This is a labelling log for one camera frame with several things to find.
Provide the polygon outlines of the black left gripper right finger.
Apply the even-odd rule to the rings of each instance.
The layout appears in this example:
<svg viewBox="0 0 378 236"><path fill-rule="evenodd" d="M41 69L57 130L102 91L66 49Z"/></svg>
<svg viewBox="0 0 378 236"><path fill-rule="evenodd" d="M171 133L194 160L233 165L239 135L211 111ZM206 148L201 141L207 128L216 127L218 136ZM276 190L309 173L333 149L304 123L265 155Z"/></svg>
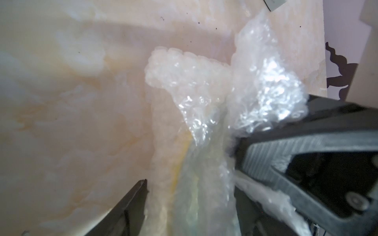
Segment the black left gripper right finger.
<svg viewBox="0 0 378 236"><path fill-rule="evenodd" d="M294 236L286 224L266 214L259 203L253 202L239 188L235 188L237 216L242 236Z"/></svg>

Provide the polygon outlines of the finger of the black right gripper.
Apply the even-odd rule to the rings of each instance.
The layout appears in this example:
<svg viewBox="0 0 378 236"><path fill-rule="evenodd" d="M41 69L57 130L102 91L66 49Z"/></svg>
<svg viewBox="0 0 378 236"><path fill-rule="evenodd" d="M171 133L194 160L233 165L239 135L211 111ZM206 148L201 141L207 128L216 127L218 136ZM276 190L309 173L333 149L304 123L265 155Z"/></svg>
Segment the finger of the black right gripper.
<svg viewBox="0 0 378 236"><path fill-rule="evenodd" d="M300 214L333 236L378 229L377 137L244 140L237 169L288 195Z"/></svg>
<svg viewBox="0 0 378 236"><path fill-rule="evenodd" d="M307 102L308 115L297 122L282 124L272 130L250 134L239 138L239 142L264 142L356 130L377 130L378 110L355 103L310 95Z"/></svg>

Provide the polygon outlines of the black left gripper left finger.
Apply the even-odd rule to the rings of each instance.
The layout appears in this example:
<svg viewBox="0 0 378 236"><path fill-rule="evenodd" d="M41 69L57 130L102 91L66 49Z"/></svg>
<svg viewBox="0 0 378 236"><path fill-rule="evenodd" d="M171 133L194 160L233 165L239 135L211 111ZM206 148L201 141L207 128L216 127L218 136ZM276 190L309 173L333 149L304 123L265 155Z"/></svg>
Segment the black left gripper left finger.
<svg viewBox="0 0 378 236"><path fill-rule="evenodd" d="M138 181L86 236L138 236L145 219L147 183Z"/></svg>

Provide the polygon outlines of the yellow dotted ceramic bowl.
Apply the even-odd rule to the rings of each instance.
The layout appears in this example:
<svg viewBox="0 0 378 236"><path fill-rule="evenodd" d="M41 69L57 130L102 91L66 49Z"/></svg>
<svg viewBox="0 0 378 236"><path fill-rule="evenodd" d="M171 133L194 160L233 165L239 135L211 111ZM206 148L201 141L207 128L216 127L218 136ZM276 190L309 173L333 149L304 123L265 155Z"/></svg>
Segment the yellow dotted ceramic bowl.
<svg viewBox="0 0 378 236"><path fill-rule="evenodd" d="M179 227L193 227L198 221L197 147L192 134L181 136L178 166L172 183L174 188L172 221Z"/></svg>

